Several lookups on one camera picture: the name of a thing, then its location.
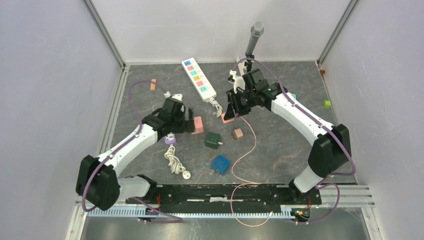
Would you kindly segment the purple USB power strip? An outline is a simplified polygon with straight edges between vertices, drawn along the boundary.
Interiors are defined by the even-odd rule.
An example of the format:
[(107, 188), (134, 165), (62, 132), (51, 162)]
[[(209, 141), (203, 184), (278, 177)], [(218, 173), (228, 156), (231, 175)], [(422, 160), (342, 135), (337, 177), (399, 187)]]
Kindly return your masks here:
[(174, 146), (177, 143), (176, 135), (174, 133), (169, 133), (164, 137), (164, 142), (168, 146)]

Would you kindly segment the pink cube socket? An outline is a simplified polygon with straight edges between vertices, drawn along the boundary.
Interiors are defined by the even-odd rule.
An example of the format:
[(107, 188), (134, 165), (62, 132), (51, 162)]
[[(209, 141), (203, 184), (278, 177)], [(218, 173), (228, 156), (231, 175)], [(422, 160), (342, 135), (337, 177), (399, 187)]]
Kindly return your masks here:
[(194, 117), (194, 129), (195, 131), (192, 132), (192, 135), (201, 134), (204, 132), (204, 126), (201, 116)]

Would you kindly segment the pink charger plug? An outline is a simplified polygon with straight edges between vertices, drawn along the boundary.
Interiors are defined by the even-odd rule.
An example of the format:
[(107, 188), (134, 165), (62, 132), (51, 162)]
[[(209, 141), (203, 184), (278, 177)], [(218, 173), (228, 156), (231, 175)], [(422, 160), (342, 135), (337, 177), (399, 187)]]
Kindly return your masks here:
[(221, 120), (224, 124), (230, 123), (235, 120), (235, 117), (227, 117), (226, 113), (221, 114)]

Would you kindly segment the brown charger plug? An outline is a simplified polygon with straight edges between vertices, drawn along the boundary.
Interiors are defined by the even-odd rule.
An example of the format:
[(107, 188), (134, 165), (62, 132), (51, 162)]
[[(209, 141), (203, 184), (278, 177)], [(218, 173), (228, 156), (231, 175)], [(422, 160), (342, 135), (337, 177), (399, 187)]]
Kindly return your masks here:
[(231, 135), (235, 140), (238, 140), (244, 137), (244, 133), (241, 128), (236, 128), (232, 130)]

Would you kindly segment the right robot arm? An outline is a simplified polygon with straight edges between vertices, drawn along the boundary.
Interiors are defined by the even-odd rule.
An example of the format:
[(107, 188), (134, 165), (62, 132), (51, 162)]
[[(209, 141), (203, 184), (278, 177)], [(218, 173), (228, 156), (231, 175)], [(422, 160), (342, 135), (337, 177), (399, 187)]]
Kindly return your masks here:
[(264, 107), (282, 117), (310, 143), (307, 167), (289, 183), (289, 199), (302, 204), (309, 191), (329, 176), (338, 175), (337, 169), (346, 163), (356, 167), (351, 155), (350, 133), (343, 125), (334, 125), (318, 117), (299, 103), (281, 83), (270, 84), (260, 69), (242, 76), (230, 70), (228, 79), (233, 88), (227, 91), (228, 107), (225, 120), (242, 117), (253, 107)]

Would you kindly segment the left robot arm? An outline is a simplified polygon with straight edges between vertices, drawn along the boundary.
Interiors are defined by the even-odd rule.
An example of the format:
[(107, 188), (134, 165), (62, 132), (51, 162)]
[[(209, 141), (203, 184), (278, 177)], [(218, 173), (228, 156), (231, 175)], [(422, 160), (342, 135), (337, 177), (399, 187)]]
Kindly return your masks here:
[(144, 117), (126, 138), (99, 156), (85, 156), (80, 163), (75, 191), (82, 197), (82, 207), (89, 212), (90, 202), (100, 210), (108, 210), (117, 201), (139, 197), (145, 204), (153, 203), (155, 182), (140, 175), (121, 178), (122, 171), (144, 150), (168, 134), (193, 133), (194, 110), (185, 107), (182, 94), (165, 99), (161, 108)]

